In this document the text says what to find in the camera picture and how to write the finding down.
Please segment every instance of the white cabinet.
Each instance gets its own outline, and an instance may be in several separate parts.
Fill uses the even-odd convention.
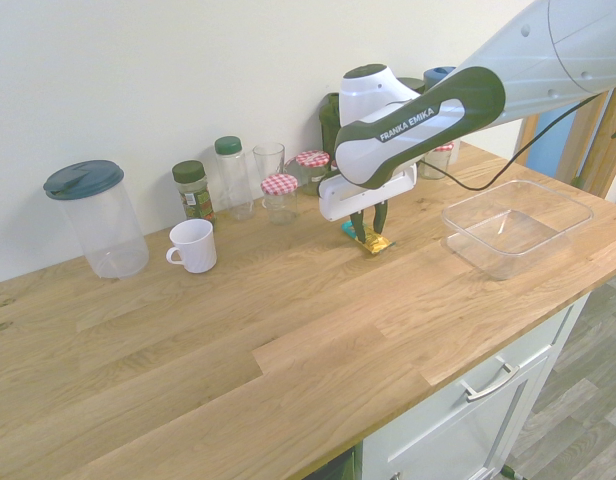
[[[363,441],[363,480],[482,480],[498,473],[587,297]]]

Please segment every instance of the white mug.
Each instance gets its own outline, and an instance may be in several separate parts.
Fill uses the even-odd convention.
[[[166,253],[166,260],[174,265],[183,265],[190,273],[207,272],[217,263],[212,223],[194,218],[176,225],[170,231],[170,241],[174,247]],[[172,256],[179,252],[181,260]]]

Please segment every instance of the black cable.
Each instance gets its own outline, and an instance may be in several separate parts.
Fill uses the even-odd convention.
[[[530,140],[526,145],[524,145],[521,149],[519,149],[519,151],[517,153],[515,153],[512,158],[508,161],[508,163],[506,165],[504,165],[504,167],[499,170],[499,172],[497,173],[497,175],[495,175],[492,180],[490,180],[486,185],[484,185],[483,187],[469,187],[468,185],[465,185],[463,183],[461,183],[459,180],[457,180],[455,177],[453,177],[452,175],[450,175],[449,173],[445,172],[444,170],[442,170],[441,168],[437,168],[434,165],[431,165],[427,162],[425,162],[424,160],[419,160],[421,163],[423,163],[424,165],[427,165],[428,167],[432,168],[433,170],[437,170],[440,173],[443,173],[445,176],[447,176],[448,178],[450,178],[451,180],[453,180],[454,182],[456,182],[459,186],[465,188],[466,190],[471,190],[473,192],[480,192],[481,190],[485,190],[488,187],[490,187],[493,183],[495,183],[497,181],[497,179],[499,177],[501,177],[501,175],[503,175],[503,173],[508,170],[508,167],[510,167],[510,165],[512,165],[515,160],[517,160],[517,158],[519,158],[519,155],[521,155],[522,153],[524,153],[526,150],[528,150],[537,140],[539,140],[541,137],[544,136],[544,134],[546,132],[548,132],[548,130],[550,130],[552,127],[554,127],[555,125],[557,125],[559,122],[561,122],[564,118],[566,118],[568,115],[570,115],[572,112],[574,112],[575,110],[580,109],[581,107],[583,107],[584,105],[586,105],[587,103],[593,101],[595,98],[597,98],[599,95],[595,95],[593,97],[589,97],[586,100],[583,100],[581,103],[579,103],[578,105],[575,105],[574,107],[570,108],[569,110],[567,110],[566,112],[562,113],[561,115],[559,115],[555,120],[553,120],[552,122],[550,122],[550,124],[548,124],[548,126],[546,128],[544,128],[541,132],[539,132],[537,135],[534,136],[534,138],[532,140]]]

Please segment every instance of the cabinet door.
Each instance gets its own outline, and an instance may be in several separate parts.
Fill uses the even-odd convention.
[[[463,408],[395,452],[383,465],[367,465],[364,480],[478,480],[496,473],[494,452],[517,405],[526,401],[545,366],[537,358],[504,387],[474,402],[463,395]]]

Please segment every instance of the plastic storage tray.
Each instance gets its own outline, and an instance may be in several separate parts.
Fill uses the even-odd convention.
[[[567,234],[593,212],[543,185],[513,180],[446,207],[442,218],[456,231],[449,248],[505,280],[566,247]]]

